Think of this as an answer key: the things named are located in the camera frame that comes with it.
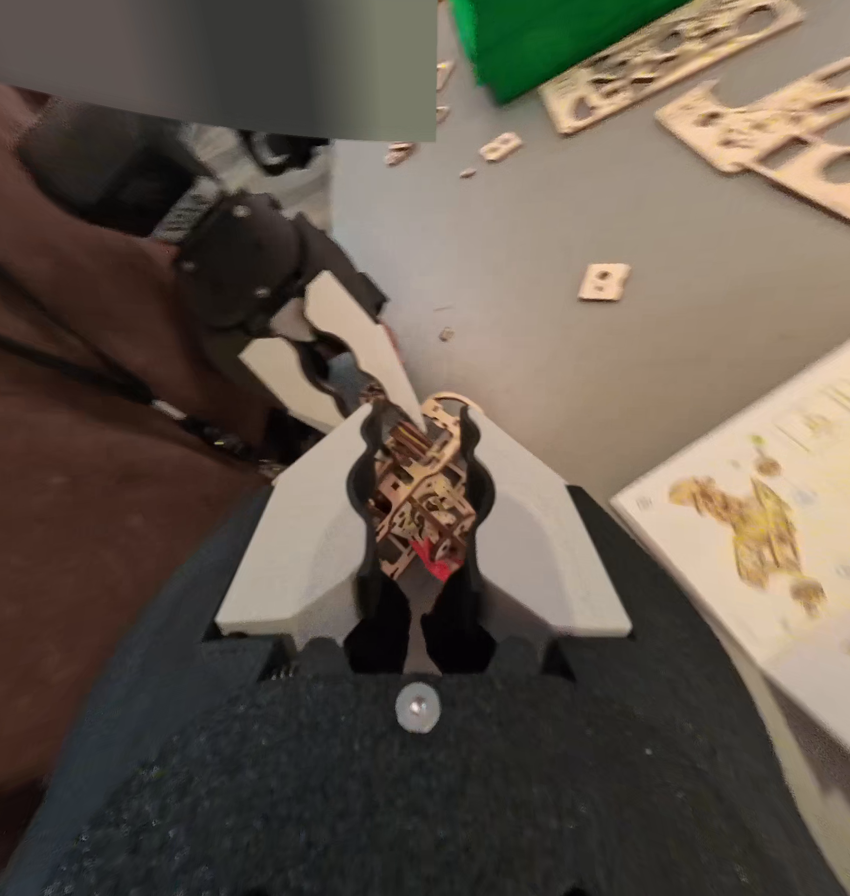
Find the green box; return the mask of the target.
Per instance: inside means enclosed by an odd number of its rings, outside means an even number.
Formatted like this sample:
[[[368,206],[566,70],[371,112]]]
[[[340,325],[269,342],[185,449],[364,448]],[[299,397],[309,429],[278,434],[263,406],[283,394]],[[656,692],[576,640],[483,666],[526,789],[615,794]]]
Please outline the green box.
[[[500,105],[684,6],[684,1],[450,1],[476,84]]]

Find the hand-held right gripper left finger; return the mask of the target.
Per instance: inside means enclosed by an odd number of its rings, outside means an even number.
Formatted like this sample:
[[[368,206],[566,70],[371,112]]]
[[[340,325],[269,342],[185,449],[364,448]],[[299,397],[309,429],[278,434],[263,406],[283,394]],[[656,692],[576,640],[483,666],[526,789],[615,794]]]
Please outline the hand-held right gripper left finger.
[[[385,402],[364,404],[274,480],[214,622],[223,635],[276,635],[299,651],[342,648],[353,671],[400,673],[408,599],[382,571],[368,509]]]

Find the wooden mechanical model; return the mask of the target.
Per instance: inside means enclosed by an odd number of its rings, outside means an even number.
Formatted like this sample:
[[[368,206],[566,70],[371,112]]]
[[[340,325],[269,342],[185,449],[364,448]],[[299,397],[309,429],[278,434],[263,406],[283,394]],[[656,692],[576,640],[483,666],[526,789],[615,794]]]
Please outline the wooden mechanical model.
[[[382,572],[392,580],[420,563],[445,583],[464,564],[475,510],[465,496],[463,408],[480,406],[457,393],[432,394],[421,405],[426,429],[393,420],[376,455],[368,510]]]

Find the grey desk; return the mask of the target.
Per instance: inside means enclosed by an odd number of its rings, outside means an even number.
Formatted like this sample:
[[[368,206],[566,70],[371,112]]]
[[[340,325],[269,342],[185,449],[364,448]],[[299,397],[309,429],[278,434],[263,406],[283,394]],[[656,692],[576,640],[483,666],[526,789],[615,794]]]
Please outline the grey desk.
[[[474,399],[606,502],[850,339],[850,225],[655,121],[703,79],[737,106],[850,55],[850,2],[800,5],[799,27],[570,138],[535,94],[494,106],[438,7],[456,68],[436,141],[395,168],[341,141],[332,188],[333,234],[389,297],[420,396]],[[504,132],[523,147],[484,162]],[[620,301],[577,299],[591,263],[631,265]]]

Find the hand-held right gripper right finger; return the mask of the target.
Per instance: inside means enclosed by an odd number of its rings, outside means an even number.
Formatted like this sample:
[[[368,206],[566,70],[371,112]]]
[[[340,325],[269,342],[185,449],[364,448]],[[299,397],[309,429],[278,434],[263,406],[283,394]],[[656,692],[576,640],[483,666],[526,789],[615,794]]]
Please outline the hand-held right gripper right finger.
[[[508,639],[542,657],[566,637],[631,635],[565,479],[479,409],[464,407],[460,427],[464,496],[475,517],[463,565],[421,618],[439,672],[479,674]]]

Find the open instruction booklet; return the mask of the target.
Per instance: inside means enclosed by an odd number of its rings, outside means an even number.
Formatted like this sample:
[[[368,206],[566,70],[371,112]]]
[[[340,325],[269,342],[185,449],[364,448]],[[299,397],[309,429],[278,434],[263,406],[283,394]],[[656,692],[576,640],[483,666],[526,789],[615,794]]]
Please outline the open instruction booklet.
[[[850,340],[610,500],[850,808]]]

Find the rectangular wooden piece with holes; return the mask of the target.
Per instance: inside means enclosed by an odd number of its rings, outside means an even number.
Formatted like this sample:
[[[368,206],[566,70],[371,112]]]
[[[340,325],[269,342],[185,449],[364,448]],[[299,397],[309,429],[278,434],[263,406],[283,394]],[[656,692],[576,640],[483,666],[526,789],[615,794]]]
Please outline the rectangular wooden piece with holes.
[[[578,287],[583,302],[617,302],[623,297],[632,267],[626,263],[591,263]]]

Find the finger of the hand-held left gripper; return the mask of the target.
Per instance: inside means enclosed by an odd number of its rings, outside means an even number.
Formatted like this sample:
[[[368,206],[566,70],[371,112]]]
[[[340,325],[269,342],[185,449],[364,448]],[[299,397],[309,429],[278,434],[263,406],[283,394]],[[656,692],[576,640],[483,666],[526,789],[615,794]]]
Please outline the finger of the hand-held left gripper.
[[[353,355],[358,369],[382,388],[386,399],[424,432],[419,399],[392,339],[329,271],[305,290],[303,313],[318,334],[333,337]]]
[[[322,434],[339,427],[359,409],[333,381],[326,357],[311,342],[285,337],[252,340],[240,363],[293,418]]]

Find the wooden cut-out sheet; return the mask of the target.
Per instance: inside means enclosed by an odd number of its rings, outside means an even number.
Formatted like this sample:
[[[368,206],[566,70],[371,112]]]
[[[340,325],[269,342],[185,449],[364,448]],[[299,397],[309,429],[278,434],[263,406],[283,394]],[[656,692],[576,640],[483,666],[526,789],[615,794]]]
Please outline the wooden cut-out sheet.
[[[850,223],[850,144],[827,138],[850,119],[850,56],[745,106],[723,105],[716,85],[693,88],[656,121],[718,172],[753,172]]]
[[[792,1],[696,1],[621,39],[538,88],[557,134],[573,136],[784,31]]]

